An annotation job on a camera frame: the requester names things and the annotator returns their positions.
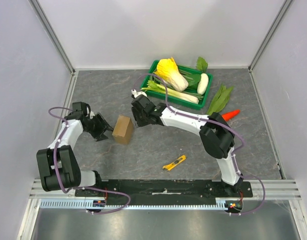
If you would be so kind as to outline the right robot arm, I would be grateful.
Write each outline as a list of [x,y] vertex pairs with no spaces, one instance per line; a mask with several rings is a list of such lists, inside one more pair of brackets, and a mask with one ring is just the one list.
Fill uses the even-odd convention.
[[238,134],[220,114],[193,114],[162,102],[155,105],[146,95],[140,93],[134,93],[132,97],[131,110],[139,127],[174,127],[199,136],[206,153],[218,163],[223,193],[234,197],[240,192],[243,176],[237,166],[234,147],[234,138]]

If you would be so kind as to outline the brown cardboard express box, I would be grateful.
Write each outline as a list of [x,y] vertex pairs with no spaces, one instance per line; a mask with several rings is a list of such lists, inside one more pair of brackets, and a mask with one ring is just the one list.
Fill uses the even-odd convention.
[[131,118],[119,115],[112,136],[118,144],[128,145],[131,141],[133,131],[134,125]]

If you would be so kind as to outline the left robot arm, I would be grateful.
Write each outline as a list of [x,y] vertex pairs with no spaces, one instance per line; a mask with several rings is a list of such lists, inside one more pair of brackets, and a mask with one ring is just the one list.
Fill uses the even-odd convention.
[[45,149],[36,153],[39,177],[44,191],[63,191],[65,194],[71,189],[86,187],[86,191],[93,197],[103,192],[101,178],[95,170],[81,170],[74,154],[74,147],[82,133],[90,134],[98,142],[107,140],[105,132],[114,129],[100,113],[94,113],[89,104],[74,102],[69,114],[60,117],[48,113],[62,121],[60,132],[55,140]]

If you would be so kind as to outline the yellow utility knife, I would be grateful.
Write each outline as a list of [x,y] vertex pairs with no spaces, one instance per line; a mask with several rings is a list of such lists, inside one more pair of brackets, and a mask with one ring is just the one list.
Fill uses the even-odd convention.
[[185,161],[186,158],[187,158],[187,157],[186,157],[185,155],[182,155],[182,156],[180,156],[179,158],[177,158],[176,160],[174,160],[173,162],[171,162],[170,164],[164,165],[164,166],[162,167],[162,169],[163,169],[164,171],[169,172],[169,171],[171,171],[172,169],[174,169],[176,166],[178,166],[180,163],[182,163],[183,161]]

